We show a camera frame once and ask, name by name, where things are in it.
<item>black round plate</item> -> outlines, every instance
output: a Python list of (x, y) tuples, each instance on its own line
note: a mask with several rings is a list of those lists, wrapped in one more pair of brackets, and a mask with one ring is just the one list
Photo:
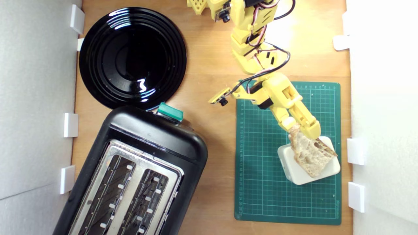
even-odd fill
[(131, 7), (111, 12), (91, 27), (79, 67), (88, 91), (103, 105), (150, 110), (176, 92), (186, 61), (184, 40), (170, 19)]

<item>bread slice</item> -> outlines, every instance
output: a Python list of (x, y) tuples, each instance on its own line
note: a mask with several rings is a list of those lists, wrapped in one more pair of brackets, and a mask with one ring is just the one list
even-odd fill
[(319, 138), (309, 139), (300, 131), (300, 125), (294, 125), (289, 131), (289, 140), (295, 152), (295, 161), (312, 178), (317, 177), (337, 153)]

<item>cutting mat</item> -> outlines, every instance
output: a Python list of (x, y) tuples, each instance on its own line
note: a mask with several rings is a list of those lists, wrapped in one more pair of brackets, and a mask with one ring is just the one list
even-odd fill
[[(340, 85), (292, 82), (331, 138), (341, 163)], [(341, 224), (341, 172), (305, 185), (289, 181), (277, 149), (289, 143), (270, 110), (237, 100), (235, 218), (318, 225)]]

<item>wooden table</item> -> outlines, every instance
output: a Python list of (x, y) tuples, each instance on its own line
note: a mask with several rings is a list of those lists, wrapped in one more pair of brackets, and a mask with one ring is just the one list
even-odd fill
[[(281, 0), (280, 12), (290, 8)], [(342, 34), (344, 0), (296, 0), (288, 17), (273, 22), (269, 30), (282, 33), (278, 46), (291, 52), (290, 62), (281, 69), (294, 81), (339, 82), (342, 107), (342, 224), (340, 226), (246, 222), (234, 219), (235, 104), (210, 105), (208, 99), (220, 89), (246, 78), (231, 55), (229, 36), (233, 23), (214, 23), (209, 10), (195, 15), (186, 0), (84, 0), (84, 33), (103, 15), (130, 6), (151, 8), (168, 16), (182, 31), (188, 50), (186, 76), (177, 93), (167, 102), (184, 111), (184, 117), (205, 140), (209, 157), (187, 215), (181, 235), (197, 234), (318, 234), (351, 235), (352, 210), (347, 203), (346, 139), (351, 133), (350, 70), (347, 51), (337, 52), (332, 37)], [(109, 113), (86, 90), (77, 75), (76, 109), (79, 136), (74, 139), (72, 164), (79, 170)]]

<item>black toaster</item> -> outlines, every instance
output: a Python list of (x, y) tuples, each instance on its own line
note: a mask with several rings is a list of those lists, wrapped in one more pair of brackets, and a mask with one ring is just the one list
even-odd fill
[(116, 108), (103, 122), (53, 235), (177, 234), (206, 160), (205, 142), (178, 119)]

